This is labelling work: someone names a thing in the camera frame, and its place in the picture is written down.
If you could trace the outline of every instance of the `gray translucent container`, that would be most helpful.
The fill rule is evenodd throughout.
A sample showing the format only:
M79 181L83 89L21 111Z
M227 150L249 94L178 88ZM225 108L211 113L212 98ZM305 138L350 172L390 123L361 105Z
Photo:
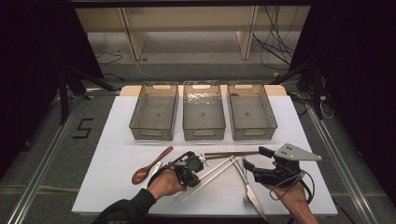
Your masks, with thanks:
M233 140L269 140L277 124L260 81L230 82L227 102Z
M177 103L177 82L144 82L129 124L134 139L172 141Z
M219 82L185 81L183 85L184 139L223 139L225 118Z

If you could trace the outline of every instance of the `wooden spoon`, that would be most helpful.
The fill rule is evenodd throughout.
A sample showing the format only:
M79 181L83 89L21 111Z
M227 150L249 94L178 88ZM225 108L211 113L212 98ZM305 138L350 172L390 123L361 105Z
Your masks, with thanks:
M157 161L159 161L160 159L162 159L164 156L166 156L166 154L168 154L170 151L172 151L173 147L168 147L163 153L161 153L161 155L155 159L155 161L143 168L138 169L136 172L134 172L134 175L132 176L132 183L133 184L140 184L142 183L143 180L146 179L146 177L148 177L149 175L149 170L151 169L151 167L157 163Z

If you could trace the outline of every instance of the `sleeve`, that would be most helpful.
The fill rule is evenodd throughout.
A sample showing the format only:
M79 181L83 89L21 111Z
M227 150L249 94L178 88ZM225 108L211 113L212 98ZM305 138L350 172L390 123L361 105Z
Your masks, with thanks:
M92 224L108 221L137 221L145 216L156 203L152 194L141 189L132 200L119 200L106 208Z

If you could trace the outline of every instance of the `white table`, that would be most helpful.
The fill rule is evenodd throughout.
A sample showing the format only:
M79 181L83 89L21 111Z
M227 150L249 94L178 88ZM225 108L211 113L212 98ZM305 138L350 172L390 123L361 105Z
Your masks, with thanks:
M162 159L163 163L175 160L186 151L194 151L196 154L214 151L245 151L258 150L258 146L276 150L285 143L291 143L311 151L289 96L269 96L278 125L271 140L241 142L232 139L229 111L224 94L223 108L227 127L223 140L213 142L184 141L182 131L183 101L179 100L175 137L172 142L135 141L128 125L134 112L136 100L136 96L116 97L72 212L82 215L97 215L119 199L133 198L146 181L136 186L133 185L131 177L134 172L152 163L168 146L173 146L174 150ZM198 176L207 173L224 160L209 161L210 166L205 167L203 171L198 173ZM247 156L247 160L254 163L256 167L274 168L273 160L261 155ZM335 216L337 210L317 163L301 161L300 166L311 174L315 180L315 197L310 204L312 212L316 216ZM266 215L287 215L289 213L281 202L276 202L270 198L268 189L254 182L251 173L247 173L247 175ZM205 183L210 176L203 179L202 183ZM309 178L306 177L304 180L312 188ZM234 166L230 166L187 201L181 202L189 192L198 187L199 185L195 188L189 188L176 197L169 196L160 199L151 207L149 215L162 217L259 216L256 210L244 207L242 197L245 194L245 185Z

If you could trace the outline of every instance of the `human hand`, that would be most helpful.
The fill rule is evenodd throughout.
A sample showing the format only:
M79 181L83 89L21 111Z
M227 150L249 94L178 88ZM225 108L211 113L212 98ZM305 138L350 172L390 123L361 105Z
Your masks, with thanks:
M170 196L180 191L186 191L187 186L180 184L173 170L166 169L148 186L147 190L158 201L163 196Z
M291 216L299 224L315 224L318 223L315 216L312 214L305 198L304 186L302 183L297 182L290 188L280 188L271 185L265 185L266 188L271 190L276 197L285 205L289 210Z

